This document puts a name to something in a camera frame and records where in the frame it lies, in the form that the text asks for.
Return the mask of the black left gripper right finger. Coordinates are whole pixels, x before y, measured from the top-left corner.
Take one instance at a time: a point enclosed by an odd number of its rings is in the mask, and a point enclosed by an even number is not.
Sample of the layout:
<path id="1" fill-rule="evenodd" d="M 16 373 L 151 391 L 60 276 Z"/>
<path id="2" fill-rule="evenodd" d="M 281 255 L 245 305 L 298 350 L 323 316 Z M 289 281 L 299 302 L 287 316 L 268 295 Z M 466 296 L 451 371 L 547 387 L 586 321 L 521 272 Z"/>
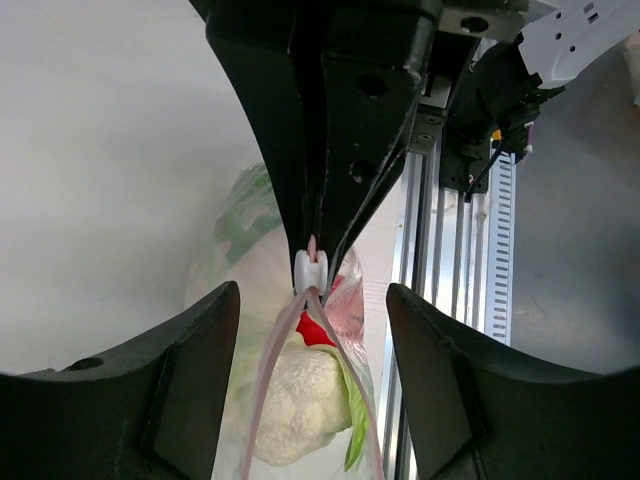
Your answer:
<path id="1" fill-rule="evenodd" d="M 635 479 L 639 371 L 606 375 L 510 348 L 405 286 L 387 292 L 423 479 Z"/>

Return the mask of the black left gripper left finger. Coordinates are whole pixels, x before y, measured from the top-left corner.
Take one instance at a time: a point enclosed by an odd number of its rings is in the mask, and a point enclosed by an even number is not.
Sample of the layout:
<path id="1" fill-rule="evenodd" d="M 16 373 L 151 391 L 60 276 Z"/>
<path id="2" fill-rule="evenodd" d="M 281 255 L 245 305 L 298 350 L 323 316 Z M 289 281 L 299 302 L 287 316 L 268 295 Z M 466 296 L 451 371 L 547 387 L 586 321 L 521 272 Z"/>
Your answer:
<path id="1" fill-rule="evenodd" d="M 61 371 L 1 378 L 5 479 L 208 479 L 239 323 L 234 282 Z"/>

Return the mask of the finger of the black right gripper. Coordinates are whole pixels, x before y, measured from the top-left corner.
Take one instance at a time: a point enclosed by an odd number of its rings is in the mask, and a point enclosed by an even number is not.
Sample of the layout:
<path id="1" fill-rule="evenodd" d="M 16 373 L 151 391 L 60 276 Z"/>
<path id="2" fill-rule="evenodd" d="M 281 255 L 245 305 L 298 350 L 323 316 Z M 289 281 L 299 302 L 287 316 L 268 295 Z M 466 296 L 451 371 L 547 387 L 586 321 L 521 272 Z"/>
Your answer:
<path id="1" fill-rule="evenodd" d="M 403 168 L 443 4 L 344 1 L 322 48 L 327 138 L 319 245 L 335 278 Z"/>
<path id="2" fill-rule="evenodd" d="M 299 62 L 300 1 L 192 1 L 270 176 L 289 260 L 312 235 L 315 158 Z"/>

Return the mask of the clear pink zip top bag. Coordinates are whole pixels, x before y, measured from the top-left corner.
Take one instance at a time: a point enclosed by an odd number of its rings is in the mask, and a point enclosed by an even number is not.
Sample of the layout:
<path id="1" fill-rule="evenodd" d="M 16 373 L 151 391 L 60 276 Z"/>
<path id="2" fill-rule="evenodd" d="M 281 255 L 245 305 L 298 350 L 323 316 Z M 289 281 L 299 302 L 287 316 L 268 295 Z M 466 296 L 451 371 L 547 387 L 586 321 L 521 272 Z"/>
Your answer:
<path id="1" fill-rule="evenodd" d="M 213 477 L 381 478 L 356 253 L 325 295 L 298 294 L 266 168 L 220 191 L 185 293 L 192 305 L 233 281 L 241 295 Z"/>

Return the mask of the white cauliflower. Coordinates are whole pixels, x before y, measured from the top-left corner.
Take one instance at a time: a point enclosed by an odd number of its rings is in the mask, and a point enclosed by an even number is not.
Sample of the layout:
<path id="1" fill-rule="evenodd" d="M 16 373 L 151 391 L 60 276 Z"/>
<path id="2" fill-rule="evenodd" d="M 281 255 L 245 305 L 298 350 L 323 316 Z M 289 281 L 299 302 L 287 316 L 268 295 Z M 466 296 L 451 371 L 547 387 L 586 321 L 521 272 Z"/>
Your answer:
<path id="1" fill-rule="evenodd" d="M 251 472 L 265 476 L 296 465 L 349 431 L 349 442 L 327 466 L 338 479 L 364 474 L 369 427 L 365 398 L 339 350 L 289 342 L 266 391 Z"/>

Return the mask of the green lettuce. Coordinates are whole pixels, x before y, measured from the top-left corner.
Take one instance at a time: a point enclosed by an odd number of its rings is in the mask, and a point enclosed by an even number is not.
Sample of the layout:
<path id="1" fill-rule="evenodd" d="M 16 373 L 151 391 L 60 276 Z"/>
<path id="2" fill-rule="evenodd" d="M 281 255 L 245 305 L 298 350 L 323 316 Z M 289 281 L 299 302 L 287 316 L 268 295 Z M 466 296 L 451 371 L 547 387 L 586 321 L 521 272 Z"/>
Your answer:
<path id="1" fill-rule="evenodd" d="M 236 264 L 262 237 L 282 225 L 266 167 L 256 164 L 237 177 L 223 202 L 212 237 L 212 258 Z"/>

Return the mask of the red tomato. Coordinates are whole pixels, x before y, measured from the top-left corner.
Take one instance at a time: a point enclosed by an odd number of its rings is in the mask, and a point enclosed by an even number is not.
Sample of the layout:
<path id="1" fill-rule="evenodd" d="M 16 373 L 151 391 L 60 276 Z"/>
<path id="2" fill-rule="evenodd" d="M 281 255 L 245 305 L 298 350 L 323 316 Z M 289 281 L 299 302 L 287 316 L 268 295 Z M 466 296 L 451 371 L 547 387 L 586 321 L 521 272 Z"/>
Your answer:
<path id="1" fill-rule="evenodd" d="M 335 343 L 329 338 L 327 332 L 310 317 L 307 311 L 301 313 L 296 332 L 302 336 L 307 347 L 318 345 L 335 347 Z"/>

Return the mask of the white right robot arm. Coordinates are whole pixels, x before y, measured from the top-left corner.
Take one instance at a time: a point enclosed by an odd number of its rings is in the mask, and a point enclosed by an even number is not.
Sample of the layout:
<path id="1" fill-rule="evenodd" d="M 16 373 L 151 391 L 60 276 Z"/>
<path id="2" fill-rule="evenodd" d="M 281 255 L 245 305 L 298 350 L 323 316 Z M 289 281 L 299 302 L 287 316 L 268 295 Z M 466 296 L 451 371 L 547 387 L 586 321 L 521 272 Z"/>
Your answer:
<path id="1" fill-rule="evenodd" d="M 452 86 L 445 148 L 500 130 L 639 27 L 635 1 L 197 1 L 206 39 L 249 120 L 289 251 L 316 240 L 331 283 L 398 179 L 424 89 Z"/>

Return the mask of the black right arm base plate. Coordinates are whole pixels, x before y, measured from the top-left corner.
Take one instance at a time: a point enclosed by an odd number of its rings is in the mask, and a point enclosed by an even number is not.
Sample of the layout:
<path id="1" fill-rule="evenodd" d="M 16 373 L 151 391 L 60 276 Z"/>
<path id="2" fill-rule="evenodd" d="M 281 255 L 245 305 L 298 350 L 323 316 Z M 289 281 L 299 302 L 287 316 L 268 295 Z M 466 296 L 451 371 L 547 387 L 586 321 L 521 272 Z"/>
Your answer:
<path id="1" fill-rule="evenodd" d="M 466 192 L 488 164 L 491 158 L 490 144 L 490 134 L 468 141 L 447 121 L 440 142 L 439 186 Z"/>

